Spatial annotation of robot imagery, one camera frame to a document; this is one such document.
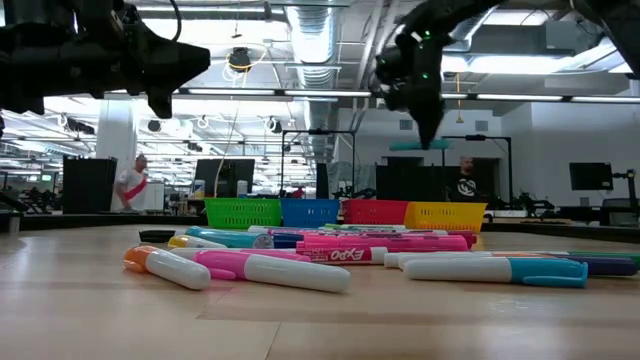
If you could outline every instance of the plastic basket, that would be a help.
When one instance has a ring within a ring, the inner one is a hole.
[[[280,226],[282,211],[278,199],[204,199],[209,227],[248,229],[251,225]]]
[[[340,210],[339,200],[280,199],[282,221],[289,227],[320,227],[333,224]]]
[[[479,233],[487,204],[411,202],[405,225],[410,229],[471,230]]]
[[[402,225],[408,201],[345,200],[342,203],[345,224]]]

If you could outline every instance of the black t-shirt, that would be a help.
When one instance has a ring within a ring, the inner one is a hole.
[[[479,194],[473,177],[461,173],[449,183],[449,199],[453,202],[476,202]]]

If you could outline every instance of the green basket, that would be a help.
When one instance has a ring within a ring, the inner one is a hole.
[[[280,226],[282,210],[278,199],[204,199],[209,227],[248,229],[251,225]]]

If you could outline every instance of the white shirt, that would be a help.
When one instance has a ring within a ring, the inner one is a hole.
[[[127,169],[118,176],[116,183],[124,184],[124,196],[129,200],[131,209],[137,211],[146,210],[144,208],[144,196],[147,190],[147,179],[145,178],[144,173],[139,173],[133,168]]]

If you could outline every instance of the red basket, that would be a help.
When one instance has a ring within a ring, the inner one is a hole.
[[[345,224],[403,225],[408,201],[345,200],[342,203]]]

